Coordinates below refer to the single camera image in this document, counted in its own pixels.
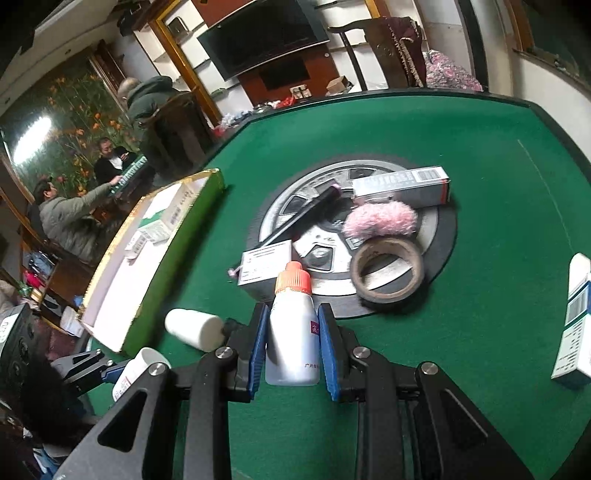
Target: orange bottle cap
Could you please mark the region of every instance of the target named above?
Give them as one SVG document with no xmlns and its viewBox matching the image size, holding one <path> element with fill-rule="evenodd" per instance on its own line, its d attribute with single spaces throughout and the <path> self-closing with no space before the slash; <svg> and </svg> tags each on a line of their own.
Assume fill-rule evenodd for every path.
<svg viewBox="0 0 591 480">
<path fill-rule="evenodd" d="M 312 295 L 310 274 L 302 268 L 300 262 L 288 262 L 285 270 L 277 275 L 275 295 L 286 288 Z"/>
</svg>

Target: brown tape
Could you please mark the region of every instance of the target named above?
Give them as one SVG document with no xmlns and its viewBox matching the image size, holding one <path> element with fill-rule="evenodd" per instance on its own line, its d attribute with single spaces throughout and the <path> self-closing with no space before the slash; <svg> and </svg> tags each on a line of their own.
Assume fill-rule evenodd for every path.
<svg viewBox="0 0 591 480">
<path fill-rule="evenodd" d="M 365 266 L 370 260 L 384 254 L 396 255 L 410 264 L 412 277 L 402 290 L 382 293 L 368 289 L 363 283 L 361 273 Z M 371 303 L 388 304 L 404 300 L 418 290 L 425 277 L 425 266 L 423 256 L 412 240 L 401 236 L 381 236 L 367 240 L 359 247 L 351 259 L 349 272 L 359 297 Z"/>
</svg>

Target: chair back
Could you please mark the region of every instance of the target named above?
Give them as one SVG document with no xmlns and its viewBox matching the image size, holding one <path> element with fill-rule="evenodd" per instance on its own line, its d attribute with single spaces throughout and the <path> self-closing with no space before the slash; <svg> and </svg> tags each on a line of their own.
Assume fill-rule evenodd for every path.
<svg viewBox="0 0 591 480">
<path fill-rule="evenodd" d="M 213 135 L 191 92 L 169 99 L 141 126 L 147 130 L 145 142 L 150 145 L 142 147 L 142 152 L 159 173 L 198 170 L 213 147 Z"/>
<path fill-rule="evenodd" d="M 343 41 L 361 89 L 367 91 L 365 78 L 346 35 L 355 29 L 365 33 L 365 39 L 378 59 L 389 88 L 426 86 L 427 71 L 421 51 L 423 33 L 412 18 L 368 18 L 342 27 L 328 28 L 329 32 L 338 34 Z"/>
</svg>

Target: blue gripper pad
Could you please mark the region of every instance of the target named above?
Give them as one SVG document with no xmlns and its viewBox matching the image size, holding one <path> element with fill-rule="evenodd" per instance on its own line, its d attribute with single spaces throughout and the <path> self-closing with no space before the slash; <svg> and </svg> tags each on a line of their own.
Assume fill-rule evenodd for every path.
<svg viewBox="0 0 591 480">
<path fill-rule="evenodd" d="M 329 328 L 324 318 L 322 308 L 318 309 L 318 321 L 320 322 L 320 353 L 326 377 L 326 390 L 333 401 L 339 401 L 340 388 L 336 368 L 335 347 L 330 339 Z"/>
<path fill-rule="evenodd" d="M 252 348 L 251 361 L 248 365 L 248 392 L 251 398 L 255 398 L 255 393 L 261 384 L 262 364 L 265 361 L 265 345 L 267 344 L 267 326 L 269 324 L 270 310 L 267 305 L 261 312 L 258 330 L 256 332 L 255 345 Z"/>
</svg>

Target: black table edge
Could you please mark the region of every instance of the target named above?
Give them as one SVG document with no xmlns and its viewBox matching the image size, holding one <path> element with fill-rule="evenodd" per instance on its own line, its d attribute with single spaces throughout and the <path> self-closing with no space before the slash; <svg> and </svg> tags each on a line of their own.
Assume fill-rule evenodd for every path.
<svg viewBox="0 0 591 480">
<path fill-rule="evenodd" d="M 305 100 L 297 105 L 283 108 L 277 111 L 269 111 L 260 115 L 252 115 L 244 120 L 238 127 L 224 135 L 221 141 L 208 152 L 206 166 L 218 153 L 220 153 L 229 142 L 250 124 L 258 122 L 275 115 L 292 112 L 294 110 L 310 108 L 323 105 L 325 103 L 349 102 L 363 98 L 381 98 L 391 96 L 450 96 L 458 98 L 471 98 L 476 100 L 485 100 L 490 102 L 508 103 L 510 105 L 528 108 L 540 119 L 540 121 L 550 130 L 562 146 L 569 152 L 574 162 L 577 164 L 581 173 L 591 184 L 591 162 L 581 151 L 578 145 L 573 141 L 566 131 L 546 112 L 540 105 L 527 100 L 522 100 L 504 95 L 496 95 L 489 92 L 472 92 L 471 90 L 454 89 L 430 89 L 430 88 L 409 88 L 409 89 L 388 89 L 388 90 L 370 90 L 368 92 L 348 93 L 346 95 Z M 591 478 L 591 420 L 585 427 L 580 439 L 570 452 L 558 471 L 551 477 L 551 480 L 579 480 L 581 478 Z"/>
</svg>

